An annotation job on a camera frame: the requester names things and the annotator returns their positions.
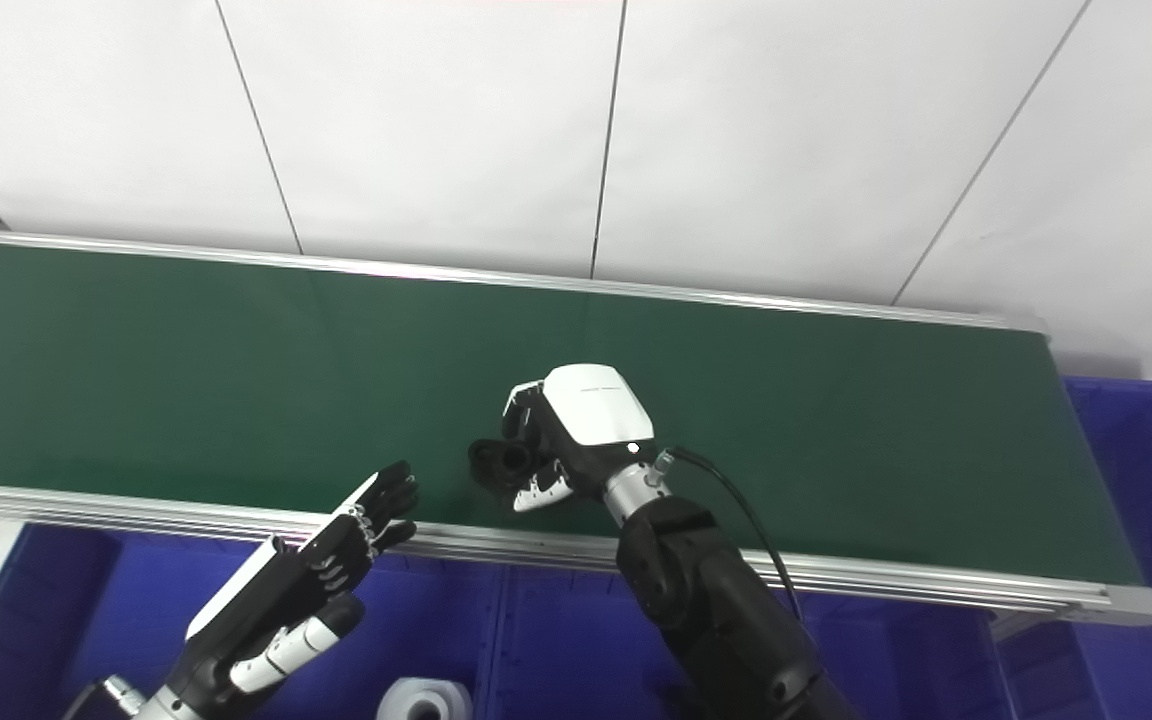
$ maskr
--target white fingertip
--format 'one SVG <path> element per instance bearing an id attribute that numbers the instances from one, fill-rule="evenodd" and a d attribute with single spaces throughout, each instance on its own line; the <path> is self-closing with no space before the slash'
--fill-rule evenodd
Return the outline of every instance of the white fingertip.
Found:
<path id="1" fill-rule="evenodd" d="M 513 497 L 513 510 L 535 510 L 538 509 L 538 507 L 566 500 L 571 495 L 573 488 L 568 486 L 566 480 L 558 480 L 548 488 L 540 488 L 538 484 L 536 484 L 536 480 L 531 480 L 530 486 L 526 486 L 524 491 L 518 491 L 518 494 Z"/>

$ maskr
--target blue plastic bin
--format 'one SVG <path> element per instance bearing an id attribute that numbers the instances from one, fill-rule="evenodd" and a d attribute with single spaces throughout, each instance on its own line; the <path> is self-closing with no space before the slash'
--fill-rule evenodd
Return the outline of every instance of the blue plastic bin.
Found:
<path id="1" fill-rule="evenodd" d="M 1152 382 L 1068 378 L 1066 388 L 1152 585 Z M 1152 626 L 1038 626 L 998 650 L 1020 720 L 1152 719 Z"/>

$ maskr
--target green conveyor belt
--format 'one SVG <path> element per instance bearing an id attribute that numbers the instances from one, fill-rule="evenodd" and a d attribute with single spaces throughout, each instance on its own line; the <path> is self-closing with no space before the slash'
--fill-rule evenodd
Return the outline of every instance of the green conveyor belt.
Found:
<path id="1" fill-rule="evenodd" d="M 581 291 L 0 245 L 0 486 L 326 511 L 404 457 L 417 520 L 612 536 L 467 477 L 511 386 L 586 361 L 785 551 L 1140 583 L 1041 334 Z"/>

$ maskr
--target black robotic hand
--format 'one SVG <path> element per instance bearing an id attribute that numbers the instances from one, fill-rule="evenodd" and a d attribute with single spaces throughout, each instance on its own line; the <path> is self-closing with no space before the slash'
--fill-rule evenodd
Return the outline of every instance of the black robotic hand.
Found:
<path id="1" fill-rule="evenodd" d="M 189 626 L 184 652 L 138 719 L 247 717 L 287 675 L 357 626 L 353 593 L 376 558 L 416 533 L 406 461 L 372 473 L 305 546 L 270 537 Z"/>

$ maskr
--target blue crate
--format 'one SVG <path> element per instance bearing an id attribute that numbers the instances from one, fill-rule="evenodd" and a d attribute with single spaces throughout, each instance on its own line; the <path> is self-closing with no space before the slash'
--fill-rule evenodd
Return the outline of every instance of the blue crate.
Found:
<path id="1" fill-rule="evenodd" d="M 1010 720 L 986 611 L 799 599 L 831 677 L 867 720 Z"/>
<path id="2" fill-rule="evenodd" d="M 1152 382 L 1064 382 L 1106 487 L 1152 585 Z M 1001 643 L 1020 720 L 1152 717 L 1152 626 L 1038 626 Z"/>

